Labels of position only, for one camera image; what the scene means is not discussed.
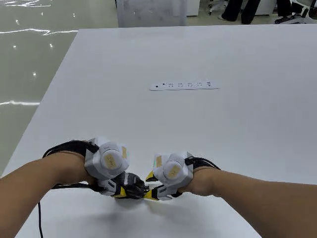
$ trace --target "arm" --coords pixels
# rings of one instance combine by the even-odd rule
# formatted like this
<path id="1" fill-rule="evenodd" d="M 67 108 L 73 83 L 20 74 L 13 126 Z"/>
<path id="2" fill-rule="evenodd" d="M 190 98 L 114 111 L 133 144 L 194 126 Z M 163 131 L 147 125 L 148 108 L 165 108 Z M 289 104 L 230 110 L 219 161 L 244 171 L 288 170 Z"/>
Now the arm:
<path id="1" fill-rule="evenodd" d="M 33 208 L 57 183 L 92 181 L 84 158 L 65 152 L 32 161 L 0 179 L 0 234 L 15 237 Z"/>
<path id="2" fill-rule="evenodd" d="M 198 168 L 180 189 L 223 198 L 264 238 L 317 237 L 317 185 L 268 182 Z"/>

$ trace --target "forearm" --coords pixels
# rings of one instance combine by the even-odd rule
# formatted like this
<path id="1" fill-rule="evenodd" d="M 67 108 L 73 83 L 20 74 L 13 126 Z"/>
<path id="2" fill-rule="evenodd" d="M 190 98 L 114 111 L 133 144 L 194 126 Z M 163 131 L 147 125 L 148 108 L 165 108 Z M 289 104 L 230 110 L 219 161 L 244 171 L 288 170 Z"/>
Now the forearm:
<path id="1" fill-rule="evenodd" d="M 316 237 L 317 186 L 217 171 L 219 194 L 264 238 Z"/>
<path id="2" fill-rule="evenodd" d="M 52 157 L 30 162 L 0 179 L 1 237 L 14 237 L 35 205 L 58 183 L 59 170 Z"/>

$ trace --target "white power strip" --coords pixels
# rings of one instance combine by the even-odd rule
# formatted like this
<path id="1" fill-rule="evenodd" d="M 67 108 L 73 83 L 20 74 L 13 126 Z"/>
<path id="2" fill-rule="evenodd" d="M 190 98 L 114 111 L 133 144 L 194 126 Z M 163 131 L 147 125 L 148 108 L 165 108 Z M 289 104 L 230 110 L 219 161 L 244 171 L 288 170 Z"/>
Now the white power strip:
<path id="1" fill-rule="evenodd" d="M 210 81 L 197 82 L 164 82 L 156 83 L 150 87 L 151 91 L 163 90 L 195 90 L 195 89 L 217 89 L 217 87 Z"/>

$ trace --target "tiled floor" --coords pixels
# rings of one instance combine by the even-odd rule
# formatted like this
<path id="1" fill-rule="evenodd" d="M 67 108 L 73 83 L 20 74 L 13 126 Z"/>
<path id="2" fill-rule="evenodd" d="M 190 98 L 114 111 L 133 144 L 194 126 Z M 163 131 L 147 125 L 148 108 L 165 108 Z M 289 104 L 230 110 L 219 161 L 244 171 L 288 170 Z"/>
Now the tiled floor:
<path id="1" fill-rule="evenodd" d="M 240 24 L 218 20 L 220 12 L 209 16 L 205 6 L 188 25 Z M 117 19 L 114 0 L 0 0 L 0 22 L 1 174 L 77 30 L 117 27 Z"/>

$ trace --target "person's leg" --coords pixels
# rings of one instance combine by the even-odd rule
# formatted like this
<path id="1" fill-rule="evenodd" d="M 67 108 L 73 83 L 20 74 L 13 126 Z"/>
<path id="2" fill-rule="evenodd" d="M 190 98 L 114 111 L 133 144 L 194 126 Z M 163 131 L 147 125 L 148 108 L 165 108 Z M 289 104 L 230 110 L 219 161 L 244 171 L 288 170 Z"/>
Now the person's leg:
<path id="1" fill-rule="evenodd" d="M 301 14 L 303 11 L 303 6 L 299 5 L 298 3 L 292 3 L 292 12 L 295 14 Z"/>
<path id="2" fill-rule="evenodd" d="M 291 24 L 291 23 L 297 23 L 297 18 L 301 12 L 303 7 L 300 6 L 297 3 L 290 3 L 290 0 L 277 0 L 277 10 L 278 15 L 282 16 L 282 18 L 275 20 L 275 24 Z"/>
<path id="3" fill-rule="evenodd" d="M 246 7 L 241 14 L 242 24 L 251 24 L 261 0 L 248 0 Z"/>
<path id="4" fill-rule="evenodd" d="M 277 13 L 278 16 L 292 15 L 292 7 L 290 0 L 277 0 Z"/>
<path id="5" fill-rule="evenodd" d="M 228 6 L 226 7 L 226 10 L 221 15 L 221 17 L 227 21 L 237 20 L 239 11 L 241 9 L 242 1 L 243 0 L 230 0 Z"/>

